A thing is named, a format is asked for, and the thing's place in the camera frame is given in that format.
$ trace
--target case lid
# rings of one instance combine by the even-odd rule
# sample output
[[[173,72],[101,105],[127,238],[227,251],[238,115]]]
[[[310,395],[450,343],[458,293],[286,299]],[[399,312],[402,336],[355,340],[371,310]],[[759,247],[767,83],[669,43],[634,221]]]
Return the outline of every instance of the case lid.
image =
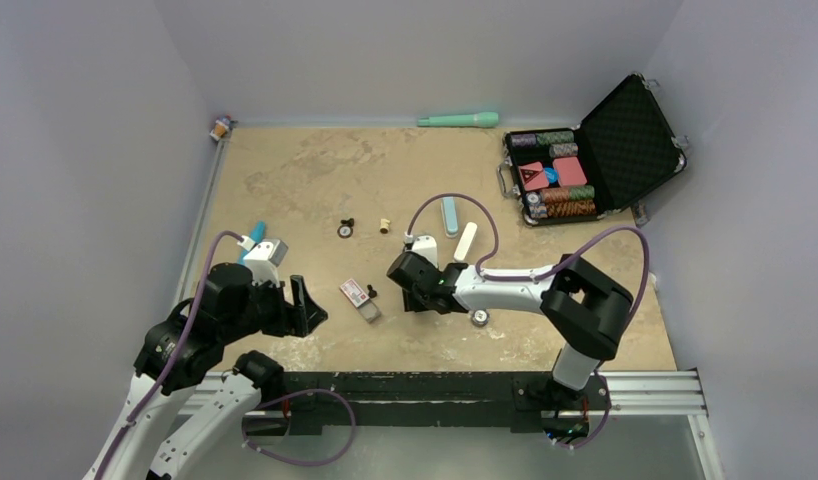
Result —
[[[603,209],[624,209],[662,185],[685,165],[683,151],[641,74],[615,87],[583,119],[578,143],[592,160],[605,192]]]

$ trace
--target pink card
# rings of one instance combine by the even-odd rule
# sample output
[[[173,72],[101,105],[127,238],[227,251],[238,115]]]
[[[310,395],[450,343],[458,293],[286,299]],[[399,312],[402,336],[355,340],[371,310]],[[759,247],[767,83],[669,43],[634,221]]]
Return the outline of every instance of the pink card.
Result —
[[[560,187],[575,187],[588,182],[577,157],[557,158],[553,161],[553,168],[559,174]]]
[[[521,181],[524,182],[524,190],[531,192],[541,190],[550,186],[547,175],[544,173],[544,166],[541,162],[531,163],[518,167],[521,174]]]

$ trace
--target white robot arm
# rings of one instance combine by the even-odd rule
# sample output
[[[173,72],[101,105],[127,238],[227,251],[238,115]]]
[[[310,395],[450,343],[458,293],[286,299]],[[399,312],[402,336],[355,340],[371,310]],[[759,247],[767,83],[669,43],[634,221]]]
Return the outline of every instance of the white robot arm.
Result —
[[[553,379],[572,391],[582,390],[601,362],[615,358],[633,296],[586,260],[578,258],[551,276],[547,274],[553,265],[483,269],[480,275],[465,263],[439,270],[430,261],[434,251],[429,241],[422,241],[421,248],[408,245],[388,270],[388,277],[403,288],[406,311],[502,309],[544,315],[567,342],[554,364]],[[573,298],[580,291],[582,302]]]
[[[191,300],[181,302],[164,322],[147,332],[121,414],[86,480],[145,479],[153,469],[158,478],[182,475],[211,448],[215,433],[240,420],[260,403],[262,395],[273,399],[284,393],[282,367],[251,352],[239,359],[245,363],[236,364],[236,371],[249,373],[228,377],[235,387],[218,392],[165,440],[177,412],[221,361],[226,345],[257,332],[305,337],[327,319],[326,311],[309,296],[303,277],[291,276],[293,303],[285,300],[285,284],[279,282],[271,263],[271,248],[268,242],[254,247],[244,257],[246,266],[221,263],[212,267],[190,335],[183,335],[185,316],[180,312]],[[181,354],[167,367],[180,343]],[[156,379],[163,377],[165,368],[169,374],[145,403],[144,397]]]

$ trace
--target teal marker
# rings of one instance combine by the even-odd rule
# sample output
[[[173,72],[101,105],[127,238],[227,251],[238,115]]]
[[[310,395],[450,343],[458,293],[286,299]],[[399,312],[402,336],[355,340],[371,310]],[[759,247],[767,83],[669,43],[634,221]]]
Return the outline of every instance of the teal marker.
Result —
[[[496,127],[500,119],[495,112],[482,112],[473,115],[445,115],[418,120],[419,127]]]
[[[444,234],[447,238],[456,238],[459,220],[456,218],[456,200],[453,197],[441,199],[441,218],[444,219]]]

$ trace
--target case handle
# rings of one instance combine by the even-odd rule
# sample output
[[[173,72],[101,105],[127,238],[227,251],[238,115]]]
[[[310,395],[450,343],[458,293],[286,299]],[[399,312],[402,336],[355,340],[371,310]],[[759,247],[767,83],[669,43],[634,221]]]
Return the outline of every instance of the case handle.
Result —
[[[512,161],[507,158],[506,160],[500,162],[497,166],[497,182],[500,184],[500,194],[503,195],[503,198],[518,198],[521,194],[521,191],[518,189],[518,185],[512,185],[512,188],[506,190],[506,180],[503,179],[503,169],[509,168],[512,166]]]

